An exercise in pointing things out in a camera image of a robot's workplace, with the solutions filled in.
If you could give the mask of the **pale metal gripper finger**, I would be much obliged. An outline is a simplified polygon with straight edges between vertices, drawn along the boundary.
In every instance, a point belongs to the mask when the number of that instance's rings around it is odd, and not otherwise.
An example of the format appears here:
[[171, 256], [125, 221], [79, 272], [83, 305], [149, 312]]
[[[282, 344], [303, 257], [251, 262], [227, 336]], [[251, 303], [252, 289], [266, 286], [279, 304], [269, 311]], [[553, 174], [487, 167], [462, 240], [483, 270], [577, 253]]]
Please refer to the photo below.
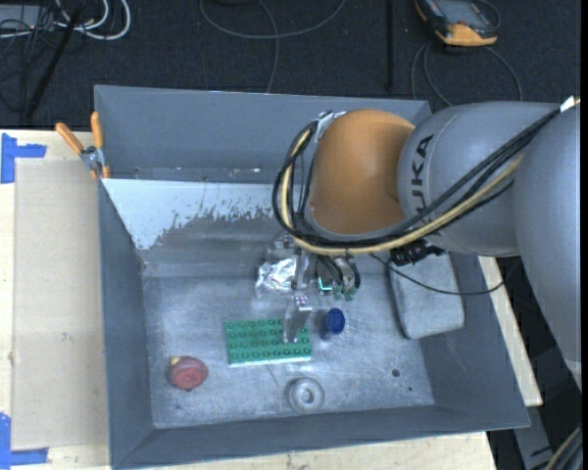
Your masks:
[[285, 345], [295, 343], [297, 340], [296, 315], [297, 308], [292, 306], [285, 311], [285, 314], [283, 316], [282, 343]]
[[293, 342], [299, 341], [298, 334], [305, 327], [307, 320], [312, 313], [312, 307], [305, 295], [297, 295], [294, 298], [293, 311]]

